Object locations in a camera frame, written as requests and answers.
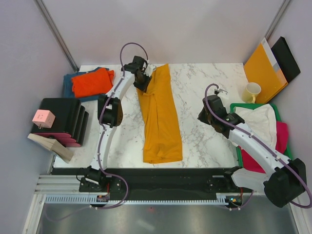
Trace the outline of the yellow t shirt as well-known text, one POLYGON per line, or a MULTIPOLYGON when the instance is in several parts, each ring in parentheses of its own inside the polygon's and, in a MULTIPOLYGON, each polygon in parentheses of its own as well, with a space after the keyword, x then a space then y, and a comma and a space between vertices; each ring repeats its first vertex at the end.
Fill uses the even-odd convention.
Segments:
POLYGON ((177 162, 183 159, 182 138, 168 64, 152 73, 147 91, 137 90, 144 121, 143 162, 177 162))

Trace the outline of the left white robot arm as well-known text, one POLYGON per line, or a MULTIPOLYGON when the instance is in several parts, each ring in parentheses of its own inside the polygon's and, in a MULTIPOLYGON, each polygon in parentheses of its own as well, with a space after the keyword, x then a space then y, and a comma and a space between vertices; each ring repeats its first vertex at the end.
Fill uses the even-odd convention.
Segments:
POLYGON ((152 73, 155 70, 156 66, 150 64, 147 59, 134 56, 131 63, 122 66, 121 76, 112 89, 99 98, 98 121, 102 129, 99 134, 96 160, 103 170, 107 168, 113 136, 123 120, 121 105, 123 97, 132 85, 144 93, 147 92, 152 73))

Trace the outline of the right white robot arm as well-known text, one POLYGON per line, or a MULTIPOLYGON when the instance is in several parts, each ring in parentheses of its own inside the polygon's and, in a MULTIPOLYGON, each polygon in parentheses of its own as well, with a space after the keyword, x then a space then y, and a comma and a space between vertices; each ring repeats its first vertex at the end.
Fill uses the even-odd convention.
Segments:
POLYGON ((227 113, 221 98, 206 96, 198 120, 214 128, 226 139, 245 150, 262 167, 263 173, 234 167, 223 179, 223 186, 229 192, 239 187, 263 192, 275 206, 282 208, 292 203, 303 193, 311 196, 307 186, 306 167, 300 159, 288 156, 272 148, 254 133, 236 113, 227 113))

